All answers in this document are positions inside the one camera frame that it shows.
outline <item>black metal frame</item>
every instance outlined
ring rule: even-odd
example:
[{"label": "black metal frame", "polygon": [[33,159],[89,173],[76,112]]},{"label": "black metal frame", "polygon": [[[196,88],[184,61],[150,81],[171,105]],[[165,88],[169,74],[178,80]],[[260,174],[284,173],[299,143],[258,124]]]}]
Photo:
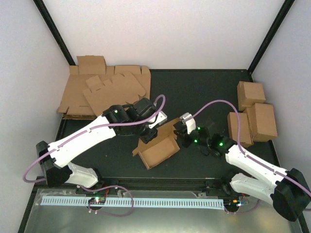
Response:
[{"label": "black metal frame", "polygon": [[[70,52],[66,46],[64,40],[62,39],[61,34],[59,33],[56,25],[54,24],[53,19],[52,19],[51,15],[49,14],[49,11],[46,8],[43,0],[33,0],[33,1],[36,4],[36,6],[37,6],[39,12],[41,13],[44,21],[46,22],[47,26],[49,27],[54,39],[56,40],[56,42],[57,42],[59,48],[61,49],[64,57],[66,58],[68,64],[70,66],[74,66],[75,62],[74,62],[74,60],[73,60],[73,58],[72,58],[72,56],[71,56],[71,54],[70,54]],[[276,16],[276,18],[275,18],[273,24],[271,25],[265,39],[263,40],[259,50],[257,51],[250,67],[247,70],[248,73],[250,74],[250,77],[251,77],[252,73],[254,72],[256,66],[260,62],[261,58],[263,57],[265,51],[267,50],[270,42],[272,41],[274,35],[276,34],[277,30],[279,29],[281,23],[283,22],[285,16],[289,12],[293,3],[294,3],[294,0],[285,0],[284,1],[278,15]],[[66,122],[67,122],[67,120],[61,121],[60,126],[59,126],[59,130],[57,132],[56,140],[62,137],[62,132],[66,126]],[[274,148],[272,141],[270,141],[269,143],[270,143],[271,149],[274,153],[274,156],[277,158],[276,151],[275,151],[275,148]],[[152,182],[144,180],[144,179],[142,179],[141,181],[138,181],[137,179],[135,181],[131,181],[130,179],[121,179],[121,180],[118,179],[117,181],[114,181],[114,182],[118,182],[119,184],[125,185],[127,187],[131,187],[132,190],[137,189],[135,184],[138,184],[138,183],[139,183],[139,189],[140,190],[141,190],[141,188],[145,189],[145,190],[146,189],[147,190],[150,190],[150,189],[166,190],[168,187],[170,187],[169,189],[172,190],[172,180],[170,182],[168,182],[168,180],[167,180],[167,182],[169,183],[168,187],[167,187],[167,185],[165,185],[165,181],[163,179],[161,179],[159,181],[155,180]],[[196,181],[196,184],[193,184],[193,182],[191,182],[191,181],[183,182],[183,184],[178,183],[178,181],[173,181],[173,183],[175,183],[175,187],[173,187],[173,189],[175,189],[176,191],[177,190],[197,191],[200,188],[208,186],[208,184],[206,184],[206,181]],[[23,216],[23,219],[22,219],[22,222],[21,222],[21,225],[19,227],[18,232],[24,232],[25,231],[26,224],[27,224],[27,221],[29,218],[29,214],[30,214],[32,205],[33,205],[34,200],[35,200],[37,190],[40,188],[48,188],[48,187],[44,183],[38,183],[34,186],[32,192],[31,192],[29,201],[27,203],[27,207],[26,207],[26,210],[25,210],[25,213],[24,213],[24,216]],[[75,186],[65,185],[65,186],[63,186],[63,188],[75,188]],[[302,232],[308,233],[309,229],[307,227],[304,216],[301,215],[298,218],[298,220],[299,220]]]}]

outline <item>black pole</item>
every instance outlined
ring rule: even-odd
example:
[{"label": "black pole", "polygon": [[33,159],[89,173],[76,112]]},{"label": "black pole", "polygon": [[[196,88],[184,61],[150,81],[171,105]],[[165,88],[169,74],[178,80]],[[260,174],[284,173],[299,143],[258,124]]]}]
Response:
[{"label": "black pole", "polygon": [[283,22],[285,16],[289,12],[292,4],[295,0],[285,0],[280,11],[278,12],[273,24],[271,25],[266,37],[264,38],[259,50],[257,51],[251,65],[248,68],[249,74],[252,74],[258,65],[259,61],[261,60],[264,52],[266,52],[270,42],[272,41],[274,35],[276,34],[278,28],[280,27],[281,23]]},{"label": "black pole", "polygon": [[54,21],[48,11],[48,9],[46,8],[43,0],[34,0],[35,5],[37,6],[40,14],[42,15],[45,23],[47,24],[47,26],[49,27],[52,35],[54,36],[54,39],[56,40],[60,50],[63,52],[63,55],[65,56],[68,64],[70,66],[75,66],[75,62],[65,44],[65,42],[63,41],[62,36],[60,35],[56,25],[54,24]]}]

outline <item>stack of flattened cardboard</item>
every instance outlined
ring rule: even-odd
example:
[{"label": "stack of flattened cardboard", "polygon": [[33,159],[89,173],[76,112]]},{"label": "stack of flattened cardboard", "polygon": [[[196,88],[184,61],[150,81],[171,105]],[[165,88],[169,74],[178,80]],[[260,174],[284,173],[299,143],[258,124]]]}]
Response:
[{"label": "stack of flattened cardboard", "polygon": [[[150,98],[151,74],[146,66],[106,66],[103,56],[78,56],[78,66],[70,66],[70,76],[57,112],[63,119],[95,119],[114,104],[135,103]],[[171,157],[179,146],[173,133],[179,119],[158,128],[158,136],[148,144],[141,140],[133,155],[139,154],[147,169]]]},{"label": "stack of flattened cardboard", "polygon": [[64,119],[95,119],[113,104],[150,98],[151,74],[146,66],[106,66],[103,56],[78,56],[58,113]]},{"label": "stack of flattened cardboard", "polygon": [[[239,82],[239,113],[241,120],[241,144],[244,147],[253,142],[267,142],[277,137],[276,120],[273,105],[266,101],[261,83]],[[238,122],[235,113],[228,115],[230,138],[237,141]]]}]

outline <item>table surface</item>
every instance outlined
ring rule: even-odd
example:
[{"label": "table surface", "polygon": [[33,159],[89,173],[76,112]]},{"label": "table surface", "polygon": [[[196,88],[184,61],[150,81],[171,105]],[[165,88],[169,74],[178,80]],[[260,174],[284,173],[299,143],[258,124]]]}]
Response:
[{"label": "table surface", "polygon": [[[246,70],[151,70],[151,100],[158,95],[166,96],[163,111],[168,120],[186,112],[194,114],[206,103],[223,99],[238,106],[237,85],[239,81],[251,81]],[[204,123],[213,120],[220,132],[228,135],[227,115],[233,112],[229,105],[217,103],[196,118]],[[59,138],[70,135],[89,124],[87,120],[67,120],[59,132]],[[84,167],[96,167],[105,178],[221,178],[229,171],[241,172],[235,166],[211,156],[204,156],[196,145],[182,148],[171,158],[147,170],[140,157],[132,156],[138,143],[137,136],[119,136],[90,148],[73,160]],[[269,163],[278,164],[271,142],[256,142],[249,151]]]}]

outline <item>gray floor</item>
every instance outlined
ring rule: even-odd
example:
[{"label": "gray floor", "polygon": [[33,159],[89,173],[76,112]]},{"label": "gray floor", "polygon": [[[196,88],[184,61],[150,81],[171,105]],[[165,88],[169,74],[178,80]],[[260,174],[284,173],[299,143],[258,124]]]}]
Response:
[{"label": "gray floor", "polygon": [[[158,192],[135,193],[143,197],[194,197],[188,193]],[[247,210],[256,200],[244,206]],[[268,204],[245,215],[228,215],[219,210],[137,208],[128,217],[110,217],[89,214],[86,207],[40,206],[36,198],[27,233],[298,233],[298,222],[288,222]],[[125,213],[127,209],[108,208],[106,211]]]}]

